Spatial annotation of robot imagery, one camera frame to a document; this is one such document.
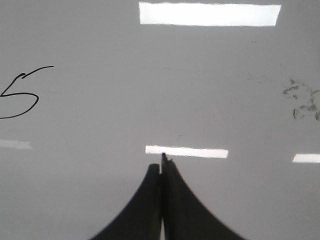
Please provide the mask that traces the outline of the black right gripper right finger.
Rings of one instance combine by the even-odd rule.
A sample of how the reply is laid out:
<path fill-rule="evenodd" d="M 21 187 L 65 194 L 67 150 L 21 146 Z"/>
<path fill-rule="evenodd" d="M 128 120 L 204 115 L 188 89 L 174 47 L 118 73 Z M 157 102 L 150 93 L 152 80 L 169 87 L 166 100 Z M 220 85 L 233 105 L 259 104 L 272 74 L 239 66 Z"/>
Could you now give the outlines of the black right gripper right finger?
<path fill-rule="evenodd" d="M 216 218 L 188 187 L 176 164 L 161 155 L 162 219 L 166 240 L 243 240 Z"/>

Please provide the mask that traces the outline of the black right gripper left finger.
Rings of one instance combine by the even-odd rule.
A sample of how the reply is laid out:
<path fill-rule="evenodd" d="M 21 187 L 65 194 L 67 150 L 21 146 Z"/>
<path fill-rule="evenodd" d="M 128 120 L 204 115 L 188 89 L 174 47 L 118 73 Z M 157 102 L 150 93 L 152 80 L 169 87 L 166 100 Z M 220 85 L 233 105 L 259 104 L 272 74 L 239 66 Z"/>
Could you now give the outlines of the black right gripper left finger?
<path fill-rule="evenodd" d="M 93 240 L 159 240 L 162 179 L 160 166 L 150 164 L 139 188 L 124 209 Z"/>

